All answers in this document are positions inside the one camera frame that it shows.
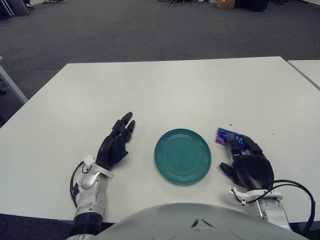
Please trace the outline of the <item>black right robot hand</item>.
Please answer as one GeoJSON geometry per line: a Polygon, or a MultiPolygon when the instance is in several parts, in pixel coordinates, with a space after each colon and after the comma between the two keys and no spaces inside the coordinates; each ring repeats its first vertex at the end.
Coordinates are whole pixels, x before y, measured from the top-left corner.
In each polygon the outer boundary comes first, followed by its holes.
{"type": "Polygon", "coordinates": [[[262,149],[250,137],[244,136],[244,147],[228,136],[226,144],[232,157],[232,165],[222,162],[222,172],[236,185],[252,190],[269,190],[274,184],[274,172],[262,149]]]}

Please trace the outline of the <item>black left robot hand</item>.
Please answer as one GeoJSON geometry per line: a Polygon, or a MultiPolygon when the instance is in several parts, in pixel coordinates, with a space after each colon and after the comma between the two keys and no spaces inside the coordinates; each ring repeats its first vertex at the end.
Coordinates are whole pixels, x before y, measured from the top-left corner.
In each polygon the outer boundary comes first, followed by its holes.
{"type": "Polygon", "coordinates": [[[130,141],[136,122],[131,120],[130,111],[118,119],[110,134],[103,140],[96,157],[96,164],[106,170],[111,170],[127,154],[126,144],[130,141]]]}

